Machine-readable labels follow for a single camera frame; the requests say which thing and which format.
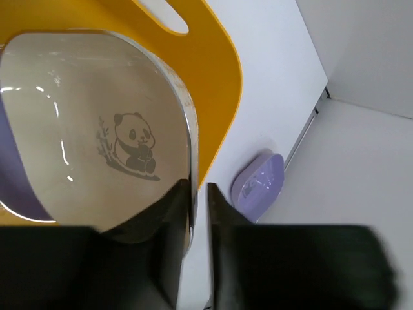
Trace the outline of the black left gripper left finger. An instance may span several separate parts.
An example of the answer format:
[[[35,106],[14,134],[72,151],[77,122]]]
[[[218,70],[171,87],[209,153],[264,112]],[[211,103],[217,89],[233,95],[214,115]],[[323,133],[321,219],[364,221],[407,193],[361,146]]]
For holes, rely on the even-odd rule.
[[[2,309],[175,309],[190,182],[106,233],[3,226]]]

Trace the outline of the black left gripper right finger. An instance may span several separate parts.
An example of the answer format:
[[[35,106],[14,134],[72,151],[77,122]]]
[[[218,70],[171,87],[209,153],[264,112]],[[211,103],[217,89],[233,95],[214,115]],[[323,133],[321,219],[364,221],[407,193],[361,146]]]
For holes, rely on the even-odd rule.
[[[213,309],[393,309],[396,273],[363,225],[248,221],[207,186]]]

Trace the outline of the purple panda plate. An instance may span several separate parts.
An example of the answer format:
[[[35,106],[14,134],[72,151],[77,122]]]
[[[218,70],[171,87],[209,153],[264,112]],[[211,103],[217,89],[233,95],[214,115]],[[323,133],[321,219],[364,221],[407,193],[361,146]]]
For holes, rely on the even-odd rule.
[[[55,222],[34,194],[4,107],[1,107],[1,205],[24,220]]]
[[[235,178],[232,205],[250,222],[256,222],[277,200],[285,181],[284,158],[265,149]]]

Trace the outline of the cream panda plate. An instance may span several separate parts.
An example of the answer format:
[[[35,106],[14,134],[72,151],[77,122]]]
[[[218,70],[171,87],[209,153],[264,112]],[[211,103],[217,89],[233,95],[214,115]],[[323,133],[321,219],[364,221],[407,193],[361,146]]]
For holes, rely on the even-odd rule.
[[[157,55],[115,32],[20,32],[1,47],[1,107],[34,194],[55,222],[13,216],[106,233],[186,179],[190,247],[196,109],[181,78]]]

